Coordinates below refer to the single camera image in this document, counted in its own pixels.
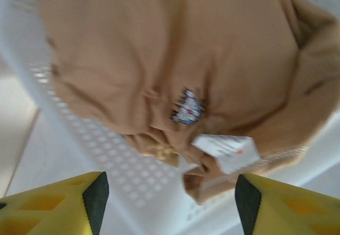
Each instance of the printed tag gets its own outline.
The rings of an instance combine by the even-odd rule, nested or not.
[[[214,157],[222,172],[231,174],[261,159],[250,137],[201,134],[193,146]]]

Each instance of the beige sweatshirt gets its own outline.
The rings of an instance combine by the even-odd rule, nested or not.
[[[242,171],[295,163],[336,109],[340,29],[305,0],[40,0],[54,85],[84,118],[145,155],[199,168],[198,202],[231,189],[201,134],[250,136],[262,157]]]

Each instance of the plastic basket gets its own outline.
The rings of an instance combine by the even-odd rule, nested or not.
[[[176,169],[141,156],[119,134],[74,115],[55,95],[37,0],[0,0],[0,49],[79,160],[107,171],[108,207],[118,211],[135,234],[221,234],[237,224],[232,191],[198,206],[183,190],[185,165]]]

